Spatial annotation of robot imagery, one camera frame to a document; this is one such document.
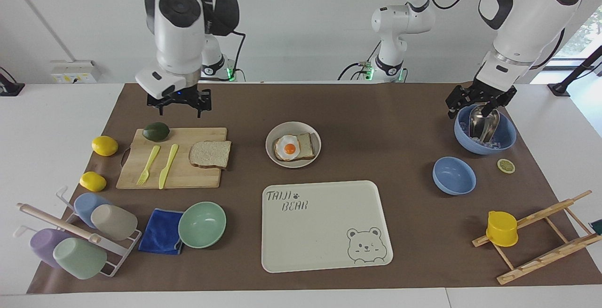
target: purple cup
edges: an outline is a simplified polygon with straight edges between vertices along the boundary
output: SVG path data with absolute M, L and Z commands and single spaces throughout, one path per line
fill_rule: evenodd
M 53 268 L 61 268 L 54 260 L 52 252 L 61 241 L 72 237 L 69 233 L 58 229 L 46 228 L 37 231 L 30 240 L 30 247 L 34 253 L 46 264 Z

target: avocado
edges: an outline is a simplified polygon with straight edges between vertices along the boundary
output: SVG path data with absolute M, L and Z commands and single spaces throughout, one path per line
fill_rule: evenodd
M 163 122 L 153 122 L 152 124 L 145 126 L 144 130 L 142 131 L 142 136 L 144 136 L 147 140 L 155 142 L 167 139 L 168 135 L 169 127 Z

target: fried egg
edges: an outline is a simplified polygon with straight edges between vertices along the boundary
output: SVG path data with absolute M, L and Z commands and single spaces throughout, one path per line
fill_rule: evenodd
M 299 139 L 294 135 L 284 135 L 276 142 L 275 150 L 282 160 L 293 160 L 300 152 Z

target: brown tablecloth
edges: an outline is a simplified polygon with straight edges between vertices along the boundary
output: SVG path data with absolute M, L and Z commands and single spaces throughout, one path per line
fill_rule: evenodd
M 93 154 L 86 168 L 107 178 L 108 186 L 100 194 L 136 214 L 142 231 L 157 207 L 185 210 L 200 201 L 214 201 L 226 211 L 226 231 L 212 247 L 184 247 L 179 256 L 134 250 L 114 278 L 98 275 L 81 281 L 42 263 L 28 293 L 498 286 L 495 278 L 508 271 L 506 264 L 491 244 L 475 248 L 471 243 L 484 234 L 488 211 L 503 210 L 521 218 L 557 199 L 520 136 L 514 147 L 494 156 L 478 156 L 458 144 L 444 102 L 451 88 L 434 84 L 212 85 L 213 111 L 197 119 L 196 111 L 183 105 L 166 107 L 160 117 L 156 109 L 146 106 L 140 87 L 126 85 L 103 132 L 120 143 L 120 150 L 110 158 Z M 228 128 L 232 153 L 219 188 L 115 188 L 122 152 L 135 130 L 155 121 L 172 127 Z M 269 160 L 265 137 L 286 121 L 305 122 L 320 133 L 323 148 L 313 164 L 285 169 Z M 452 197 L 435 186 L 432 167 L 442 156 L 456 156 L 472 166 L 477 175 L 473 192 Z M 501 173 L 495 166 L 499 158 L 512 160 L 516 173 Z M 262 190 L 271 184 L 348 180 L 377 184 L 395 252 L 393 261 L 383 267 L 264 271 Z M 74 198 L 82 192 L 78 186 Z M 568 239 L 577 237 L 565 214 L 555 214 L 552 221 Z M 561 244 L 542 221 L 521 229 L 518 244 L 505 252 L 518 266 Z M 582 250 L 511 285 L 593 283 L 602 283 L 602 275 Z

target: yellow lemon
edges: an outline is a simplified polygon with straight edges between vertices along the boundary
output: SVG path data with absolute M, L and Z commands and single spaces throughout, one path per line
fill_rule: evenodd
M 512 161 L 506 160 L 505 158 L 497 160 L 497 167 L 506 174 L 512 174 L 514 171 L 516 171 L 516 167 L 514 167 Z
M 95 172 L 86 172 L 79 178 L 79 184 L 90 192 L 100 192 L 107 186 L 107 180 Z
M 115 139 L 110 136 L 99 136 L 92 140 L 92 150 L 98 155 L 111 156 L 117 152 L 119 145 Z

